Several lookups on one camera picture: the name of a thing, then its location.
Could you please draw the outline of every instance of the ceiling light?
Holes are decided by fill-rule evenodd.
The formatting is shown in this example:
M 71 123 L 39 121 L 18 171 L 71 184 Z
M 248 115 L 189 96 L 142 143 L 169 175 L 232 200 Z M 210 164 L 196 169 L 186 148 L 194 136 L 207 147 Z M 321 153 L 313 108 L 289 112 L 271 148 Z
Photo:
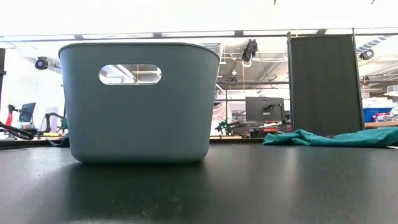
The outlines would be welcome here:
M 352 29 L 327 29 L 325 34 L 352 34 Z
M 87 34 L 82 35 L 84 39 L 133 39 L 133 38 L 151 38 L 152 33 L 141 34 Z
M 398 28 L 359 28 L 354 30 L 355 34 L 389 34 L 398 33 Z
M 10 44 L 7 42 L 0 42 L 0 48 L 2 49 L 17 49 L 17 46 L 15 46 L 14 44 Z
M 206 31 L 206 32 L 165 32 L 162 37 L 216 37 L 234 36 L 235 31 Z
M 398 91 L 391 91 L 391 92 L 385 93 L 384 96 L 398 96 Z
M 14 35 L 0 37 L 0 42 L 31 40 L 74 40 L 74 35 Z
M 252 30 L 243 31 L 243 35 L 286 35 L 290 32 L 292 35 L 316 34 L 318 30 Z

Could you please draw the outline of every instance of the wall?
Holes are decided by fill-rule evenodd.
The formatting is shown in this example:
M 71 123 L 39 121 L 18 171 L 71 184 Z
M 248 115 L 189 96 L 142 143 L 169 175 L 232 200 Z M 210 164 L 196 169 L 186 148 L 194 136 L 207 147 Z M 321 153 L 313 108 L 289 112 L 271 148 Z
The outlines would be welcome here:
M 54 111 L 63 114 L 63 88 L 61 75 L 50 70 L 38 70 L 28 62 L 19 50 L 6 50 L 5 71 L 0 105 L 0 120 L 5 123 L 8 104 L 20 108 L 24 103 L 36 102 L 33 121 L 40 128 L 44 114 Z M 14 112 L 12 125 L 17 124 L 19 114 Z

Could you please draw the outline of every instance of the black tabletop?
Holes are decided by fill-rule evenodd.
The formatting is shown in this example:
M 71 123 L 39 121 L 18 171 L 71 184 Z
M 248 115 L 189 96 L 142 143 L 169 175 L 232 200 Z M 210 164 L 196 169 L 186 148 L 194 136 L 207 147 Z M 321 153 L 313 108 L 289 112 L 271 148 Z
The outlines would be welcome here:
M 203 162 L 89 166 L 0 151 L 0 223 L 397 223 L 398 151 L 215 144 Z

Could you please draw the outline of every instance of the green cloth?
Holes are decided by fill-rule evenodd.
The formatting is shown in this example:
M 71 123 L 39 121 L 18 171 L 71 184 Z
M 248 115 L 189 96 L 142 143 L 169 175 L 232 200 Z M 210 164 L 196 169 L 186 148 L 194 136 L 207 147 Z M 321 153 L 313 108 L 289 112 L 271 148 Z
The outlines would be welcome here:
M 299 129 L 292 133 L 268 134 L 264 145 L 301 145 L 329 147 L 387 147 L 398 143 L 398 127 L 379 128 L 339 134 L 333 138 L 317 136 Z

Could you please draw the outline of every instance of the black monitor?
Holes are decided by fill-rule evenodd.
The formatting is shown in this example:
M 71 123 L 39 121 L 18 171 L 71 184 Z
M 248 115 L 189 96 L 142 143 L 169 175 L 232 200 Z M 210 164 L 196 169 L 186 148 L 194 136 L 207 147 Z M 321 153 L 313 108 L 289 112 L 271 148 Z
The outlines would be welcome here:
M 19 112 L 19 122 L 31 122 L 35 106 L 36 103 L 26 103 L 22 105 L 22 108 Z
M 246 97 L 246 121 L 282 121 L 285 117 L 284 99 Z

